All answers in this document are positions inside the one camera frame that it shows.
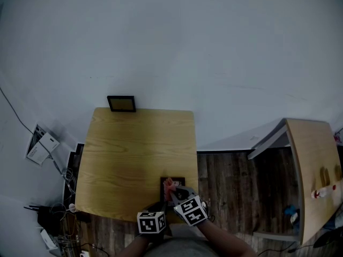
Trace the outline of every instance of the white bottle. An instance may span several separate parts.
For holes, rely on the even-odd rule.
[[[312,191],[311,196],[313,199],[322,198],[328,196],[336,189],[336,185],[322,187],[320,190]]]

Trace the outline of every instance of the person's arm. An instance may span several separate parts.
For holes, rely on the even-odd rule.
[[[209,220],[197,225],[198,229],[205,235],[207,240],[221,254],[236,257],[256,257],[256,253],[243,240],[220,229]]]
[[[146,237],[138,236],[133,242],[128,245],[118,257],[139,257],[142,256],[149,245],[149,239]]]

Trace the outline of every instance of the table top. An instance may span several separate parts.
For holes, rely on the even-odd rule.
[[[287,130],[293,144],[293,155],[301,179],[300,189],[303,191],[300,217],[301,243],[306,243],[330,219],[342,203],[341,167],[337,146],[330,125],[325,122],[287,119]],[[337,189],[325,198],[313,199],[311,192],[329,183],[325,183],[323,175],[328,175],[330,185]]]
[[[76,208],[137,221],[160,200],[160,177],[185,177],[198,191],[195,126],[191,111],[96,108],[83,150]]]

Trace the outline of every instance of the wooden floor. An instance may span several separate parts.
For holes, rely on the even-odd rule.
[[[255,229],[292,233],[289,217],[283,210],[298,207],[297,181],[290,148],[268,149],[254,160],[248,152],[198,154],[199,195],[210,205],[214,223],[245,240],[260,253],[280,250],[290,242],[252,236]],[[94,243],[115,256],[134,239],[135,223],[91,216]],[[324,233],[316,234],[312,245]],[[305,247],[293,254],[268,251],[261,256],[334,256],[337,245],[319,249]],[[105,256],[98,251],[97,256]]]

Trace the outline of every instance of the wood grain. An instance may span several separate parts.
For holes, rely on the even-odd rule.
[[[198,191],[191,111],[95,109],[79,170],[77,209],[136,221],[137,212],[159,201],[164,176],[185,177]]]
[[[330,219],[342,203],[342,186],[336,178],[340,161],[330,125],[324,122],[287,119],[286,124],[294,146],[303,185],[303,239],[306,243]],[[325,198],[312,199],[311,192],[322,187],[320,171],[324,168],[330,185],[337,189]]]

